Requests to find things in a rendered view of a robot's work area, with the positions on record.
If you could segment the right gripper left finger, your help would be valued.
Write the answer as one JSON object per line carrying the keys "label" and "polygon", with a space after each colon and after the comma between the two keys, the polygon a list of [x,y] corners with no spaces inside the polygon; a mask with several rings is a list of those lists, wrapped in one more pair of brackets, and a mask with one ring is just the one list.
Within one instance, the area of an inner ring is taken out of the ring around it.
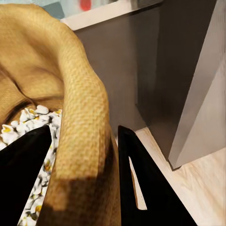
{"label": "right gripper left finger", "polygon": [[50,125],[16,138],[0,151],[0,226],[17,226],[53,140]]}

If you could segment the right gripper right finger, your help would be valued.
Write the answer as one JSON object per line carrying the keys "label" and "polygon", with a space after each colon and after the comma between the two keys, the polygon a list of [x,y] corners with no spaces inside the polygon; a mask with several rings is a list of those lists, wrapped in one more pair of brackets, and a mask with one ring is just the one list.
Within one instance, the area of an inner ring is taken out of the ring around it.
{"label": "right gripper right finger", "polygon": [[[136,132],[118,127],[121,226],[198,226]],[[131,158],[147,210],[137,208]]]}

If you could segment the popcorn bag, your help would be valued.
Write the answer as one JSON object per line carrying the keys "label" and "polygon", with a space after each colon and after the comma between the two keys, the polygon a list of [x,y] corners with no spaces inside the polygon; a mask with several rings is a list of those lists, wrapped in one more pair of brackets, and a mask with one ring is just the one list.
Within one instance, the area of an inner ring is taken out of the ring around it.
{"label": "popcorn bag", "polygon": [[[0,135],[21,111],[62,111],[35,226],[121,226],[118,143],[104,83],[76,34],[45,9],[0,4]],[[132,174],[138,208],[137,191]]]}

